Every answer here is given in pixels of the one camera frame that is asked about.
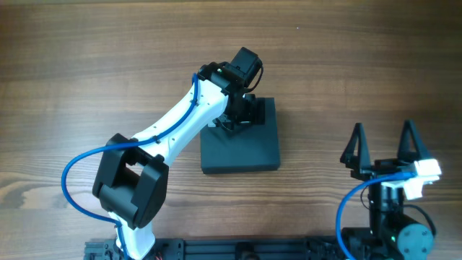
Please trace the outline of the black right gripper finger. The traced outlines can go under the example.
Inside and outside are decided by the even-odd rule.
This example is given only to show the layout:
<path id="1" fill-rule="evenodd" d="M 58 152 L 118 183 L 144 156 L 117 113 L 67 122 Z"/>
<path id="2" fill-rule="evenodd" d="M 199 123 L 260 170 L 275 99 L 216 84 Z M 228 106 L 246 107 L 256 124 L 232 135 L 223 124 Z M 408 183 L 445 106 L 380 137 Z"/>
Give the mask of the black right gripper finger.
<path id="1" fill-rule="evenodd" d="M 350 140 L 340 157 L 340 163 L 354 173 L 366 173 L 371 166 L 365 130 L 362 123 L 356 123 Z"/>
<path id="2" fill-rule="evenodd" d="M 416 125 L 412 120 L 404 121 L 397 158 L 408 163 L 430 158 L 430 152 L 424 145 Z"/>

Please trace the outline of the black box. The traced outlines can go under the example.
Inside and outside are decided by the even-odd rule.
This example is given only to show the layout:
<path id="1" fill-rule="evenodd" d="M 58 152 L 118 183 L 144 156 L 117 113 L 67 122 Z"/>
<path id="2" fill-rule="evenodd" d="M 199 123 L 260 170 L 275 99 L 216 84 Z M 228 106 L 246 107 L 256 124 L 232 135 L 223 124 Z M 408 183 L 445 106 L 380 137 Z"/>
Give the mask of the black box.
<path id="1" fill-rule="evenodd" d="M 281 165 L 275 100 L 259 97 L 263 124 L 232 131 L 205 126 L 200 133 L 201 169 L 205 174 L 277 170 Z"/>

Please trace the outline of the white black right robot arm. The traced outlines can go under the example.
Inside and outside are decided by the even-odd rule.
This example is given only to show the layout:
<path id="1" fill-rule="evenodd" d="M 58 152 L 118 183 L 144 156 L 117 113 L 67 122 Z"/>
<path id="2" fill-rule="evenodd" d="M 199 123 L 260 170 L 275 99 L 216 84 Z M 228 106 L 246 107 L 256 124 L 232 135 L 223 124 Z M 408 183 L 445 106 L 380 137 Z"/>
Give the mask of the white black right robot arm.
<path id="1" fill-rule="evenodd" d="M 437 228 L 431 217 L 415 206 L 425 219 L 422 224 L 405 214 L 411 201 L 422 197 L 424 186 L 440 180 L 438 161 L 424 145 L 413 121 L 406 120 L 397 156 L 372 161 L 365 130 L 354 125 L 340 162 L 360 185 L 342 200 L 336 212 L 336 240 L 346 259 L 426 259 L 434 246 Z M 342 227 L 347 202 L 367 191 L 364 204 L 369 212 L 368 227 Z"/>

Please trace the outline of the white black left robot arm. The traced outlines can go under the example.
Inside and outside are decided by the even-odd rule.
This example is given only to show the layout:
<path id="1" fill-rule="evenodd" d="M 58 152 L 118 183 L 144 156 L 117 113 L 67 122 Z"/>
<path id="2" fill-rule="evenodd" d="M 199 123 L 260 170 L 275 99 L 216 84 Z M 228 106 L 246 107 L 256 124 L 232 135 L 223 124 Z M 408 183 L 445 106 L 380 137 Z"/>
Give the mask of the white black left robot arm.
<path id="1" fill-rule="evenodd" d="M 155 244 L 152 220 L 165 201 L 169 168 L 187 144 L 205 126 L 232 131 L 255 121 L 252 90 L 262 74 L 258 55 L 242 47 L 230 62 L 203 65 L 190 92 L 149 128 L 107 142 L 92 193 L 117 222 L 125 259 L 143 259 Z"/>

